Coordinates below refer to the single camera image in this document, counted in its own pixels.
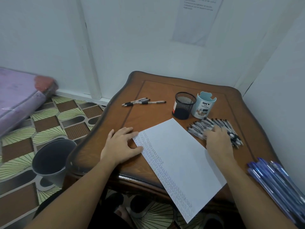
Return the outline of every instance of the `baseboard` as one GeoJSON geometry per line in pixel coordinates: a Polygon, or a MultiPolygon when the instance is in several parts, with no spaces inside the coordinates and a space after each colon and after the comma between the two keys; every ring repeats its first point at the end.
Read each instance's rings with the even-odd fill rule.
{"type": "Polygon", "coordinates": [[[92,99],[91,96],[87,95],[87,94],[82,94],[82,93],[78,93],[78,92],[71,92],[71,91],[62,90],[62,89],[58,89],[55,94],[58,95],[58,96],[69,97],[71,99],[93,102],[93,103],[104,105],[104,106],[106,106],[110,101],[109,99],[105,99],[105,98],[101,98],[99,100],[96,100],[96,99],[92,99]]]}

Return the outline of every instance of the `black mesh pen holder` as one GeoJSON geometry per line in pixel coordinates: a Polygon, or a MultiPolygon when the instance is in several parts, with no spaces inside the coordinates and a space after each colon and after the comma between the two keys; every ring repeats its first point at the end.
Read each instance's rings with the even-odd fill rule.
{"type": "Polygon", "coordinates": [[[178,92],[175,98],[176,101],[172,111],[173,116],[179,120],[188,119],[192,107],[196,103],[196,97],[187,92],[178,92]]]}

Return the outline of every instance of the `wooden tabletop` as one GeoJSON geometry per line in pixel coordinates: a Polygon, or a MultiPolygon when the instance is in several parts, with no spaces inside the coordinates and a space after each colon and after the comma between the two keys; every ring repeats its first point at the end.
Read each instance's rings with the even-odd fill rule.
{"type": "MultiPolygon", "coordinates": [[[[217,97],[208,117],[229,120],[242,139],[244,146],[234,148],[234,157],[245,172],[246,164],[257,161],[257,157],[277,161],[268,138],[246,107],[238,90],[134,71],[124,87],[111,99],[90,134],[70,154],[67,169],[75,176],[84,175],[98,163],[107,135],[112,129],[117,131],[122,127],[133,127],[134,131],[140,132],[155,126],[173,117],[177,92],[189,92],[197,96],[201,91],[211,92],[212,98],[217,97]],[[143,97],[150,98],[151,101],[166,100],[166,104],[122,106],[125,102],[143,97]]],[[[190,115],[187,120],[175,120],[187,130],[186,127],[196,118],[190,115]]],[[[205,141],[197,140],[205,146],[205,141]]],[[[136,147],[132,140],[129,146],[136,147]]],[[[162,184],[141,154],[118,166],[109,182],[122,189],[138,189],[168,198],[162,184]]]]}

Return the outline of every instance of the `white paper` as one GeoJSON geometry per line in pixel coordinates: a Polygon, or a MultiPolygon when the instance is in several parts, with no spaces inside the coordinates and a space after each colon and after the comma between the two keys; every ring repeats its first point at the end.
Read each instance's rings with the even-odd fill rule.
{"type": "Polygon", "coordinates": [[[187,223],[226,184],[207,150],[173,118],[133,140],[187,223]]]}
{"type": "Polygon", "coordinates": [[[204,46],[222,0],[180,0],[173,40],[204,46]]]}

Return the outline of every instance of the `pile of pens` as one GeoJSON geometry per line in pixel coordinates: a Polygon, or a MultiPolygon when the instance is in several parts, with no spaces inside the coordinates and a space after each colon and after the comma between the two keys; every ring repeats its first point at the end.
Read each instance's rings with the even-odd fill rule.
{"type": "Polygon", "coordinates": [[[188,132],[192,134],[193,136],[196,136],[202,140],[205,140],[205,136],[203,135],[203,132],[205,130],[212,130],[215,125],[218,125],[219,127],[224,127],[227,129],[228,135],[231,137],[231,143],[233,146],[238,148],[239,146],[243,145],[242,140],[237,135],[235,130],[233,129],[232,125],[228,120],[223,119],[209,119],[207,117],[204,117],[200,121],[195,121],[190,127],[188,127],[188,132]]]}
{"type": "Polygon", "coordinates": [[[152,101],[152,102],[149,102],[149,101],[150,101],[150,99],[148,99],[148,98],[141,98],[139,100],[134,100],[131,102],[124,103],[124,104],[122,104],[122,106],[128,107],[128,106],[133,106],[135,104],[165,104],[166,103],[166,101],[164,101],[164,100],[152,101]]]}
{"type": "Polygon", "coordinates": [[[305,223],[305,196],[293,183],[283,167],[276,162],[248,163],[250,175],[267,191],[270,197],[294,224],[305,223]]]}

